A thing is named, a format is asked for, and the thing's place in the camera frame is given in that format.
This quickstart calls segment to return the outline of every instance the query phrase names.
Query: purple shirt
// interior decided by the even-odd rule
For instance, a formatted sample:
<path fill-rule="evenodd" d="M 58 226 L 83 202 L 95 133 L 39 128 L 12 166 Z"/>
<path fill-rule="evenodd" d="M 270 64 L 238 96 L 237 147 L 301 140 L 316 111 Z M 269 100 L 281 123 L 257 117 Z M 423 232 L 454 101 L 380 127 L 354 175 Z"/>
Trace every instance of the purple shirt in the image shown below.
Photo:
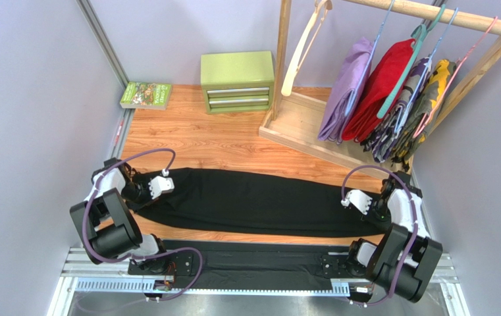
<path fill-rule="evenodd" d="M 373 42 L 367 38 L 361 38 L 348 51 L 348 56 L 342 64 L 338 78 L 332 86 L 330 97 L 326 102 L 326 109 L 318 135 L 319 140 L 342 142 L 342 131 L 346 127 L 349 118 L 353 115 L 353 110 L 357 106 L 365 86 L 366 79 L 361 78 L 363 70 L 365 70 L 365 67 L 369 67 L 365 77 L 368 77 L 371 72 L 371 63 L 369 65 L 367 63 L 372 51 Z M 348 100 L 356 89 L 357 97 L 346 115 Z"/>

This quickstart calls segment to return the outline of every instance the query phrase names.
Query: wood grain surface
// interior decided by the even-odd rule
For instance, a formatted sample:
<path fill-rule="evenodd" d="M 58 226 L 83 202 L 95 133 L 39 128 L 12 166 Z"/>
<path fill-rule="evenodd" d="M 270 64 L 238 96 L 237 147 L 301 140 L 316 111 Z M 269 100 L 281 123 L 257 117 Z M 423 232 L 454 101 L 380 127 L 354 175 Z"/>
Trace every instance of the wood grain surface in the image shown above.
<path fill-rule="evenodd" d="M 329 88 L 295 88 L 295 92 L 327 100 Z M 341 186 L 349 169 L 276 144 L 258 136 L 266 112 L 208 115 L 199 86 L 172 89 L 165 111 L 136 110 L 122 157 L 156 147 L 176 151 L 173 169 L 191 167 L 255 172 Z M 168 153 L 154 153 L 131 162 L 138 171 L 158 171 L 169 162 Z M 381 181 L 354 174 L 348 186 L 378 192 Z M 349 244 L 357 238 L 310 238 L 209 232 L 173 228 L 135 216 L 144 234 L 166 239 L 288 244 Z M 370 236 L 379 242 L 382 235 Z"/>

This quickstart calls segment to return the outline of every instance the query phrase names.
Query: plastic hanger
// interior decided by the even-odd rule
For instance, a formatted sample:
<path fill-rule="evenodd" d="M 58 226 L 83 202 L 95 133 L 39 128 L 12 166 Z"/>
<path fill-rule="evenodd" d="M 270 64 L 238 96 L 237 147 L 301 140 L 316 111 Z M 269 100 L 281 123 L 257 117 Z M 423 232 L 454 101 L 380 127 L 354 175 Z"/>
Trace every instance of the plastic hanger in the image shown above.
<path fill-rule="evenodd" d="M 443 40 L 443 38 L 445 37 L 445 35 L 447 34 L 447 31 L 449 30 L 449 27 L 451 27 L 451 24 L 453 23 L 453 21 L 455 20 L 455 17 L 457 17 L 457 13 L 459 12 L 459 8 L 457 7 L 455 9 L 455 12 L 453 13 L 453 16 L 451 17 L 451 20 L 449 20 L 449 23 L 447 24 L 447 27 L 445 28 L 445 31 L 443 31 L 443 34 L 441 34 L 441 37 L 437 40 L 437 43 L 435 43 L 435 47 L 433 48 L 433 51 L 431 52 L 431 54 L 429 54 L 428 58 L 429 60 L 433 60 L 433 56 L 435 55 L 435 53 L 437 52 L 437 48 L 439 47 L 439 45 L 441 44 L 441 41 Z M 428 68 L 428 64 L 425 65 L 425 70 L 423 71 L 424 73 L 427 71 L 427 68 Z M 394 133 L 395 134 L 399 134 L 401 129 L 404 127 L 405 123 L 406 123 L 406 119 L 408 118 L 407 114 L 409 113 L 409 110 L 411 109 L 411 106 L 413 105 L 414 103 L 414 98 L 413 96 L 417 95 L 417 92 L 419 91 L 419 88 L 422 84 L 422 78 L 420 78 L 420 81 L 417 83 L 413 93 L 412 93 L 412 98 L 408 101 L 408 104 L 406 105 L 406 108 L 404 110 L 400 109 L 400 112 L 399 112 L 399 116 L 398 116 L 398 123 L 395 125 L 394 127 Z"/>
<path fill-rule="evenodd" d="M 381 27 L 379 28 L 379 33 L 377 34 L 377 37 L 375 38 L 375 41 L 373 42 L 373 50 L 371 51 L 371 55 L 369 56 L 369 60 L 367 61 L 367 67 L 363 69 L 363 72 L 361 73 L 361 80 L 359 80 L 358 86 L 361 85 L 363 80 L 365 79 L 365 75 L 367 75 L 367 69 L 369 68 L 369 65 L 371 64 L 371 61 L 373 61 L 373 55 L 375 54 L 375 50 L 377 49 L 377 43 L 379 42 L 379 38 L 381 37 L 382 34 L 382 29 L 384 28 L 384 24 L 386 23 L 386 20 L 388 19 L 388 16 L 390 15 L 390 12 L 392 10 L 392 7 L 394 6 L 394 0 L 390 2 L 390 6 L 388 7 L 388 10 L 386 11 L 386 15 L 384 16 L 384 20 L 381 23 Z M 357 98 L 357 87 L 352 91 L 352 94 L 350 98 L 348 99 L 348 104 L 346 105 L 346 110 L 344 112 L 344 115 L 349 115 L 350 112 L 352 111 L 353 104 L 355 103 Z"/>
<path fill-rule="evenodd" d="M 437 100 L 437 104 L 435 105 L 435 107 L 433 109 L 431 109 L 431 112 L 429 113 L 429 115 L 427 115 L 427 114 L 423 115 L 423 117 L 421 118 L 421 121 L 419 122 L 419 125 L 417 126 L 417 128 L 416 128 L 416 130 L 415 130 L 415 132 L 413 134 L 413 138 L 418 137 L 418 135 L 420 135 L 422 133 L 422 131 L 425 128 L 425 126 L 429 122 L 431 122 L 431 119 L 433 118 L 433 115 L 435 114 L 435 111 L 437 109 L 439 109 L 439 107 L 441 106 L 441 103 L 443 102 L 443 100 L 445 98 L 445 94 L 447 93 L 447 90 L 449 90 L 449 87 L 451 86 L 451 83 L 453 82 L 453 79 L 457 76 L 457 73 L 459 72 L 459 69 L 461 68 L 462 64 L 464 64 L 464 62 L 466 61 L 466 59 L 468 58 L 468 56 L 470 56 L 470 54 L 472 54 L 472 51 L 474 50 L 474 48 L 476 48 L 482 42 L 482 40 L 486 37 L 486 35 L 488 35 L 488 33 L 492 30 L 492 28 L 496 24 L 497 20 L 498 20 L 498 17 L 496 16 L 494 18 L 494 20 L 492 21 L 492 24 L 488 27 L 488 30 L 486 30 L 486 32 L 484 32 L 484 34 L 482 34 L 482 36 L 478 39 L 478 41 L 476 42 L 476 44 L 474 44 L 471 47 L 471 49 L 469 49 L 469 51 L 466 53 L 466 55 L 464 56 L 464 58 L 461 61 L 457 61 L 457 69 L 455 70 L 455 72 L 451 76 L 451 79 L 449 79 L 449 82 L 447 83 L 447 86 L 445 87 L 445 90 L 443 91 L 443 94 L 441 94 L 441 96 L 439 97 L 439 100 Z"/>
<path fill-rule="evenodd" d="M 410 72 L 410 69 L 412 68 L 414 61 L 416 60 L 419 51 L 421 49 L 421 46 L 423 44 L 423 41 L 427 37 L 427 34 L 433 30 L 433 28 L 439 23 L 439 20 L 441 19 L 441 16 L 443 15 L 443 12 L 445 12 L 445 5 L 441 6 L 441 10 L 439 10 L 439 13 L 435 17 L 435 20 L 430 24 L 428 28 L 426 28 L 425 24 L 419 25 L 414 32 L 412 33 L 412 38 L 415 39 L 415 46 L 413 48 L 413 53 L 412 56 L 410 57 L 410 60 L 408 64 L 406 65 L 406 68 L 402 72 L 402 75 L 400 76 L 400 79 L 398 79 L 398 82 L 394 86 L 394 89 L 390 92 L 388 97 L 386 97 L 384 103 L 382 104 L 381 108 L 379 109 L 379 112 L 377 113 L 377 118 L 382 119 L 390 106 L 392 105 L 392 102 L 394 102 L 394 99 L 396 98 L 396 95 L 398 94 L 398 90 L 402 87 L 402 84 L 404 83 L 404 80 L 406 80 L 406 77 L 408 76 L 408 73 Z"/>
<path fill-rule="evenodd" d="M 320 19 L 319 25 L 313 34 L 313 37 L 311 38 L 311 41 L 309 42 L 309 45 L 307 46 L 307 49 L 305 50 L 305 53 L 302 54 L 303 49 L 305 48 L 305 42 L 307 41 L 307 38 L 309 37 L 309 34 L 311 33 L 311 30 L 313 29 L 313 26 L 315 25 L 322 8 L 324 8 L 324 13 Z M 299 69 L 301 69 L 301 66 L 303 65 L 303 61 L 305 61 L 305 58 L 307 57 L 307 54 L 309 53 L 309 50 L 311 49 L 311 45 L 313 45 L 313 42 L 315 41 L 315 38 L 317 37 L 317 34 L 319 33 L 320 27 L 324 23 L 324 19 L 326 18 L 326 14 L 328 11 L 332 10 L 332 1 L 331 0 L 321 0 L 320 3 L 315 0 L 315 12 L 313 12 L 313 15 L 309 19 L 309 22 L 307 23 L 307 26 L 305 27 L 305 30 L 303 31 L 303 35 L 301 35 L 301 39 L 299 39 L 299 43 L 297 43 L 297 48 L 295 48 L 295 53 L 293 53 L 293 57 L 291 58 L 291 61 L 289 62 L 289 67 L 287 69 L 287 73 L 285 75 L 285 80 L 283 81 L 283 85 L 281 87 L 281 94 L 288 97 L 291 95 L 291 92 L 293 90 L 293 83 L 295 82 L 295 77 L 297 76 L 297 73 L 299 72 Z"/>

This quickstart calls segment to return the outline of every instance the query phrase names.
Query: metal frame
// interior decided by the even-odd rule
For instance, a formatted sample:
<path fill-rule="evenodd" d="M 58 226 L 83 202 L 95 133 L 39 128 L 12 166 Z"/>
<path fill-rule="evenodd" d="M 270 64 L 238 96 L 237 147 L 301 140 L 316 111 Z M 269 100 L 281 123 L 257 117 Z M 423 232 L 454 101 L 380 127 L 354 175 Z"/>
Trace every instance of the metal frame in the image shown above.
<path fill-rule="evenodd" d="M 77 0 L 84 16 L 89 23 L 104 54 L 108 58 L 116 77 L 125 88 L 129 82 L 118 57 L 110 44 L 108 37 L 89 0 Z M 122 155 L 126 137 L 134 116 L 134 109 L 125 109 L 120 120 L 122 129 L 118 140 L 112 149 L 110 157 Z M 412 172 L 413 183 L 417 179 Z M 426 217 L 427 208 L 422 206 L 422 213 Z M 426 222 L 431 236 L 433 228 Z M 127 274 L 128 263 L 113 265 L 94 265 L 84 252 L 83 248 L 69 250 L 61 276 L 57 283 L 47 315 L 67 316 L 76 292 L 159 292 L 153 290 L 155 280 L 162 280 L 162 276 L 131 276 Z M 220 294 L 220 295 L 260 295 L 260 296 L 348 296 L 350 284 L 360 285 L 369 282 L 365 279 L 332 279 L 332 290 L 328 291 L 268 291 L 268 290 L 188 290 L 187 294 Z M 453 266 L 450 255 L 444 254 L 431 280 L 440 283 L 444 294 L 448 312 L 451 316 L 470 315 L 466 301 Z M 172 289 L 167 293 L 174 293 L 179 289 Z"/>
<path fill-rule="evenodd" d="M 70 248 L 48 315 L 67 316 L 76 292 L 173 294 L 180 291 L 179 288 L 173 288 L 168 292 L 154 289 L 155 281 L 163 280 L 163 276 L 128 275 L 127 271 L 127 261 L 95 265 L 90 261 L 84 248 Z M 349 296 L 350 286 L 370 283 L 370 281 L 360 278 L 333 278 L 330 281 L 332 282 L 332 290 L 322 291 L 193 289 L 186 291 L 186 294 L 346 297 Z M 452 259 L 448 253 L 442 255 L 430 282 L 441 284 L 447 309 L 451 316 L 470 315 Z"/>

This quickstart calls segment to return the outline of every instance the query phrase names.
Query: white hanger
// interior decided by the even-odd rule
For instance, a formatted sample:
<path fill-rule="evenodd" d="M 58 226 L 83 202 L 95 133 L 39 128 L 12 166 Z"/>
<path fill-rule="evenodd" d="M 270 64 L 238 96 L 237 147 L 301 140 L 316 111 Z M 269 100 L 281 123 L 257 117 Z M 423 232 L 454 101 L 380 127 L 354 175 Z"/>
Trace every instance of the white hanger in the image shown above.
<path fill-rule="evenodd" d="M 322 15 L 322 18 L 320 19 L 319 25 L 318 25 L 315 33 L 313 34 L 313 37 L 311 38 L 311 41 L 309 42 L 309 45 L 307 46 L 307 49 L 305 50 L 303 57 L 301 58 L 303 48 L 305 48 L 305 42 L 307 41 L 307 38 L 309 37 L 309 34 L 311 33 L 311 30 L 313 29 L 313 26 L 315 25 L 322 8 L 324 8 L 324 14 Z M 283 86 L 281 87 L 281 94 L 282 95 L 284 95 L 286 97 L 291 95 L 291 91 L 293 90 L 293 83 L 295 81 L 295 77 L 297 76 L 299 69 L 301 69 L 301 65 L 303 64 L 303 61 L 305 61 L 305 58 L 307 57 L 307 54 L 309 53 L 309 49 L 311 49 L 311 45 L 315 41 L 315 38 L 317 37 L 317 34 L 319 33 L 320 27 L 324 23 L 324 19 L 326 18 L 326 14 L 328 13 L 329 10 L 332 10 L 332 1 L 331 0 L 321 0 L 320 3 L 318 3 L 318 1 L 315 0 L 315 12 L 313 12 L 311 19 L 309 20 L 309 23 L 307 24 L 307 27 L 305 27 L 305 30 L 303 31 L 303 35 L 301 35 L 301 39 L 299 39 L 299 43 L 297 44 L 297 48 L 295 48 L 295 53 L 293 53 L 293 57 L 291 58 L 291 62 L 289 62 L 289 68 L 287 69 L 287 74 L 285 75 L 285 80 L 283 81 Z"/>

